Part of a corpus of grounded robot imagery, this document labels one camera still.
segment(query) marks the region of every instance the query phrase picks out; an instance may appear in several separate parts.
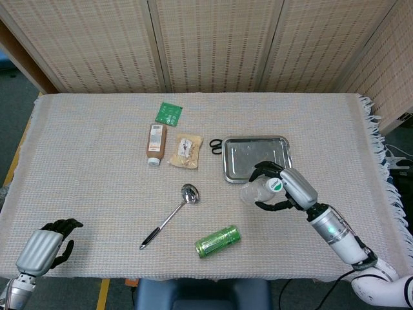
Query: brown bottle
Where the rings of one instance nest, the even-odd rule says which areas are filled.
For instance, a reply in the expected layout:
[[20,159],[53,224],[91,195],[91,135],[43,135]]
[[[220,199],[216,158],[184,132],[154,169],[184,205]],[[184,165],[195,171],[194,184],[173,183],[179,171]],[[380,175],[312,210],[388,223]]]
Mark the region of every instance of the brown bottle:
[[146,146],[146,155],[148,164],[158,166],[161,163],[165,153],[166,125],[157,123],[150,124],[148,145]]

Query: food package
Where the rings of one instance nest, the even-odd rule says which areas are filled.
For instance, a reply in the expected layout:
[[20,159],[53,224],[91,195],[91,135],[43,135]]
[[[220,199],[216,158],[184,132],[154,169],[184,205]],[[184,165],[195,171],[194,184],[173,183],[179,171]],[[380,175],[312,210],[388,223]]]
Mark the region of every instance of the food package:
[[203,138],[191,134],[178,134],[174,154],[169,163],[187,169],[198,168],[199,148]]

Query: wicker screen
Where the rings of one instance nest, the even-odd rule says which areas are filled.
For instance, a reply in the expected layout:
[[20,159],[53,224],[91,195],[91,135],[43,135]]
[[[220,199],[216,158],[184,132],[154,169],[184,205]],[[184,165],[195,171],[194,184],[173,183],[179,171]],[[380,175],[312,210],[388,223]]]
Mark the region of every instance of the wicker screen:
[[253,91],[279,1],[157,0],[172,91]]
[[395,6],[338,90],[371,97],[381,130],[413,107],[413,1]]
[[54,73],[49,78],[63,86],[59,91],[161,91],[138,0],[1,4],[0,15],[8,14],[25,34]]
[[328,92],[391,0],[286,0],[261,90]]

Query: tablecloth fringe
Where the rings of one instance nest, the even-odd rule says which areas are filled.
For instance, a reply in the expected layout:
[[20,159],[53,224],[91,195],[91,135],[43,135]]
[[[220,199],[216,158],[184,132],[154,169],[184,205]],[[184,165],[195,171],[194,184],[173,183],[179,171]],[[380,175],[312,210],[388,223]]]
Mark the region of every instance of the tablecloth fringe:
[[374,104],[369,97],[360,96],[360,103],[365,111],[366,128],[371,144],[373,146],[374,154],[376,155],[376,161],[379,166],[379,173],[383,180],[383,184],[386,190],[386,197],[389,204],[392,206],[393,218],[397,221],[398,230],[403,237],[405,243],[405,249],[408,254],[408,264],[413,267],[413,236],[407,229],[408,223],[405,219],[406,213],[403,210],[403,204],[400,200],[400,194],[396,187],[392,184],[392,178],[390,177],[390,171],[388,169],[389,163],[386,162],[386,148],[385,137],[379,133],[379,120],[380,116],[371,115],[371,107]]

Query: green can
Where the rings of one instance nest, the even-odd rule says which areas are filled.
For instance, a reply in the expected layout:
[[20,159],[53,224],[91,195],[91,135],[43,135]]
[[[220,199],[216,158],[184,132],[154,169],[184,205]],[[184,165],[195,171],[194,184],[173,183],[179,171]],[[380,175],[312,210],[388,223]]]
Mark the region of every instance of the green can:
[[204,258],[211,253],[218,252],[225,247],[241,240],[241,234],[235,225],[221,229],[209,236],[198,240],[195,243],[196,251],[200,258]]

